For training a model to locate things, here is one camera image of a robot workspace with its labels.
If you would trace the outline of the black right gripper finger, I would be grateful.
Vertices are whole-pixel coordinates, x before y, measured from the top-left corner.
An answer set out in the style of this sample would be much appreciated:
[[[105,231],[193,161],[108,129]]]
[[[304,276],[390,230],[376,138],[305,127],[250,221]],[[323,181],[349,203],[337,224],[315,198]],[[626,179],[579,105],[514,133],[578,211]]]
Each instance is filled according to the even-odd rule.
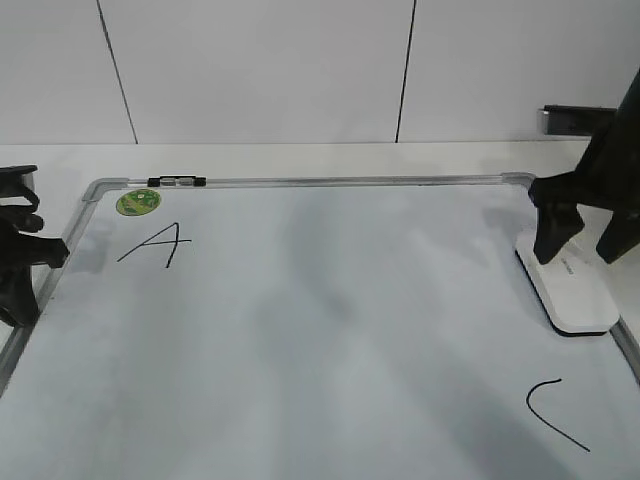
[[[606,263],[614,263],[639,244],[639,209],[612,209],[612,216],[596,245]]]
[[[533,252],[540,264],[548,264],[564,245],[584,229],[576,204],[547,203],[537,208]]]

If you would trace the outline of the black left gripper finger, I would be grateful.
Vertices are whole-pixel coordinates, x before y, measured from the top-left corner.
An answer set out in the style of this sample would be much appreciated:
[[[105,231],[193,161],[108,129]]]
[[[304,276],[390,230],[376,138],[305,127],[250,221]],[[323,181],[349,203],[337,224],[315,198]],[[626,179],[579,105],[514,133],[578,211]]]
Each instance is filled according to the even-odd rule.
[[[31,267],[1,272],[1,321],[10,327],[35,324],[40,310],[33,290]]]

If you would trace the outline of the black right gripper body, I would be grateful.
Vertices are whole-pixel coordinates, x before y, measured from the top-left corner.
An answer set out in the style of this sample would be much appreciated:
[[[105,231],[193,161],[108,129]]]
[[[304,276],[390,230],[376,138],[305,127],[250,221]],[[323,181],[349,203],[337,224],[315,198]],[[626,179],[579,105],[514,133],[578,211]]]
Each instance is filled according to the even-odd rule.
[[[592,136],[574,170],[535,179],[532,203],[582,204],[611,211],[639,209],[639,78],[613,119]]]

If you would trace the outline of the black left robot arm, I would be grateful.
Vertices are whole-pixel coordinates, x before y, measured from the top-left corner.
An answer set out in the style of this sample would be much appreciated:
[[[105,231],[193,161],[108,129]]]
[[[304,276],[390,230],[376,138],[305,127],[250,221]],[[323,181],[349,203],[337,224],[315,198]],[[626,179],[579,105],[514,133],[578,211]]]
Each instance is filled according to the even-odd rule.
[[[34,266],[46,265],[55,270],[64,266],[71,242],[61,238],[36,235],[44,227],[37,214],[40,199],[29,183],[35,165],[3,167],[1,197],[22,198],[24,205],[1,206],[1,321],[14,328],[31,328],[37,322],[39,307],[32,283]],[[90,184],[83,199],[93,202],[108,190],[132,185],[145,188],[292,188],[292,187],[361,187],[361,186],[439,186],[439,185],[520,185],[534,198],[544,177],[525,172],[470,176],[373,176],[329,178],[232,178],[208,179],[195,175],[157,176],[143,180],[103,178]]]

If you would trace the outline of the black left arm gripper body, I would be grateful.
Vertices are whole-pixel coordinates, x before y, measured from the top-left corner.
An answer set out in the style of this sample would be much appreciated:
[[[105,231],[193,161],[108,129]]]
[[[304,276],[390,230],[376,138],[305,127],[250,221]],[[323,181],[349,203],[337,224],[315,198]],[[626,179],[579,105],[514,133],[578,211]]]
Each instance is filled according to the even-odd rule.
[[[61,238],[34,236],[44,227],[36,214],[39,201],[30,205],[1,206],[1,271],[17,270],[33,265],[61,268],[69,250]]]

